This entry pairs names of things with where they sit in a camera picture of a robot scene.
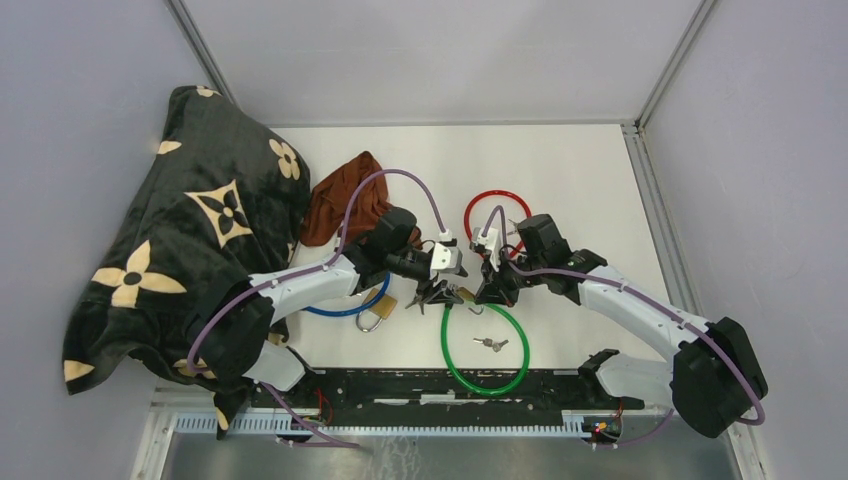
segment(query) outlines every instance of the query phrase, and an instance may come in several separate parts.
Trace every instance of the brown towel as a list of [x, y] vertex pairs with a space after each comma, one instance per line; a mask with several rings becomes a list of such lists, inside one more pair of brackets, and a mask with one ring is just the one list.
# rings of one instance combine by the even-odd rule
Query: brown towel
[[[308, 247], [317, 247], [329, 242], [342, 224], [344, 211], [353, 191], [362, 180], [382, 169], [371, 152], [362, 152], [321, 180], [321, 183], [312, 189], [309, 211], [300, 230], [300, 242]], [[350, 243], [360, 233], [374, 228], [380, 215], [386, 213], [391, 206], [386, 177], [378, 177], [366, 185], [353, 206], [345, 243]], [[420, 231], [416, 228], [413, 239], [416, 240], [414, 243], [420, 245], [418, 238]]]

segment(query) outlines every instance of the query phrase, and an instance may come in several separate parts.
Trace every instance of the key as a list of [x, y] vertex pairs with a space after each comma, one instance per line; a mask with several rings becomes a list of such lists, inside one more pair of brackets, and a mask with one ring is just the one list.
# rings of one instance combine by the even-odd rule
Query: key
[[501, 343], [493, 343], [492, 344], [492, 350], [494, 350], [495, 353], [500, 352], [501, 348], [503, 348], [503, 346], [506, 345], [507, 343], [509, 343], [509, 339], [504, 340]]

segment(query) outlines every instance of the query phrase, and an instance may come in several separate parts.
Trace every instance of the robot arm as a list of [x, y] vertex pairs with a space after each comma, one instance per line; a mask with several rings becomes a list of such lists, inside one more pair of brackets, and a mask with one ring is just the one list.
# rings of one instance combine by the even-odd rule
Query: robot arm
[[[489, 230], [488, 237], [497, 236]], [[594, 252], [572, 251], [549, 215], [521, 222], [518, 233], [527, 250], [514, 264], [503, 249], [491, 248], [490, 238], [486, 241], [480, 232], [473, 237], [471, 248], [486, 257], [477, 303], [511, 306], [518, 301], [520, 289], [544, 284], [552, 293], [614, 320], [665, 360], [641, 360], [615, 350], [593, 356], [581, 370], [595, 375], [608, 394], [674, 407], [702, 435], [721, 434], [752, 402], [716, 352], [693, 330], [711, 338], [730, 357], [757, 398], [768, 393], [745, 330], [732, 319], [711, 323], [644, 294]], [[673, 321], [668, 312], [683, 324]]]
[[[288, 348], [267, 341], [273, 323], [324, 300], [353, 295], [382, 282], [395, 273], [418, 281], [415, 300], [425, 304], [459, 304], [462, 299], [440, 274], [467, 276], [456, 240], [436, 242], [427, 252], [409, 244], [415, 216], [394, 207], [377, 225], [344, 247], [332, 263], [332, 255], [303, 267], [245, 277], [226, 273], [214, 282], [183, 330], [189, 342], [240, 292], [262, 285], [240, 309], [228, 313], [208, 333], [199, 349], [200, 358], [221, 380], [251, 378], [287, 391], [304, 374], [301, 360]], [[278, 283], [280, 277], [287, 279]]]

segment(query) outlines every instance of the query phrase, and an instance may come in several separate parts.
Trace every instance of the white tabletop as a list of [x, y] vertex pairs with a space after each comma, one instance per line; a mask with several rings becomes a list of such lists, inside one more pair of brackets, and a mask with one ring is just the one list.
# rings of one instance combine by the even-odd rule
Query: white tabletop
[[[468, 251], [462, 215], [479, 192], [505, 189], [521, 195], [533, 213], [549, 213], [572, 249], [588, 248], [606, 258], [645, 290], [666, 298], [659, 262], [648, 229], [630, 159], [618, 125], [534, 125], [451, 127], [355, 127], [278, 129], [308, 163], [313, 186], [338, 166], [369, 150], [383, 168], [407, 169], [431, 189], [448, 228], [464, 248], [466, 279], [449, 277], [476, 292], [480, 257]], [[429, 204], [409, 179], [390, 175], [389, 200], [412, 211], [423, 237], [438, 228]], [[481, 225], [499, 201], [481, 201], [472, 226]], [[521, 220], [517, 204], [502, 199], [507, 216]], [[510, 237], [511, 243], [517, 237]], [[331, 251], [299, 247], [295, 265]], [[445, 363], [439, 343], [443, 308], [404, 310], [415, 283], [393, 276], [388, 293], [398, 307], [373, 333], [360, 332], [353, 318], [324, 318], [300, 312], [289, 318], [290, 345], [314, 367], [438, 367]], [[359, 298], [323, 303], [351, 308]], [[524, 327], [532, 368], [573, 368], [604, 348], [659, 358], [641, 340], [613, 321], [555, 296], [545, 287], [523, 290], [511, 313]], [[474, 337], [509, 339], [499, 352]], [[454, 362], [469, 368], [517, 368], [518, 335], [499, 315], [475, 316], [463, 307], [451, 315], [449, 345]]]

